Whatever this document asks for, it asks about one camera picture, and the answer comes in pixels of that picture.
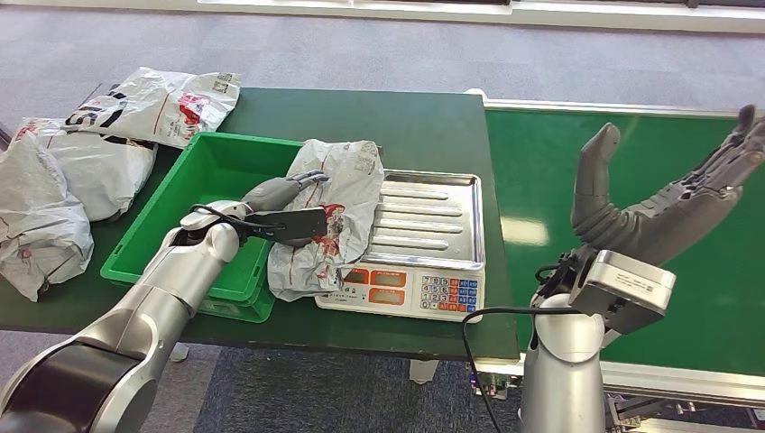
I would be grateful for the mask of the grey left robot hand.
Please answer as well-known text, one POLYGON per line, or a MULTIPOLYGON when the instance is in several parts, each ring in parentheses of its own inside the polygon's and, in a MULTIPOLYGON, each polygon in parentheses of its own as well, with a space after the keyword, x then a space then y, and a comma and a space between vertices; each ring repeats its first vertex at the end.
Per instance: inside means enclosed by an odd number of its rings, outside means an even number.
POLYGON ((242 201, 253 212, 281 211, 305 188, 328 180, 328 175, 321 170, 273 178, 248 191, 242 201))

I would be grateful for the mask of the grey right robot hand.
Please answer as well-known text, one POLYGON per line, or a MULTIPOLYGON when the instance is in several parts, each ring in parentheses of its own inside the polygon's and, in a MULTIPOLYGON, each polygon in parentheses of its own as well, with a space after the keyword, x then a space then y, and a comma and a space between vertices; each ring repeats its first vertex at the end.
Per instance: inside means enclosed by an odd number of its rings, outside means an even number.
POLYGON ((739 110, 737 125, 685 176, 627 208, 609 195, 609 163, 620 141, 611 123, 582 147, 570 223, 590 248, 660 266, 721 223, 742 197, 744 182, 764 162, 764 119, 739 110))

